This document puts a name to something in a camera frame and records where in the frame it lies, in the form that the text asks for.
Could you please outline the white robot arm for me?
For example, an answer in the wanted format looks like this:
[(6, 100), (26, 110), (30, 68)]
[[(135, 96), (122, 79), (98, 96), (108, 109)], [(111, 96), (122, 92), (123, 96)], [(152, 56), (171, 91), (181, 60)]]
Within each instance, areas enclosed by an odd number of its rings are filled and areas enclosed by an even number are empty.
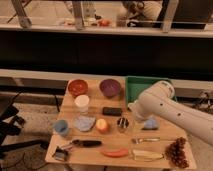
[(213, 146), (213, 116), (174, 101), (174, 95), (171, 83), (158, 81), (142, 91), (128, 108), (138, 122), (155, 114)]

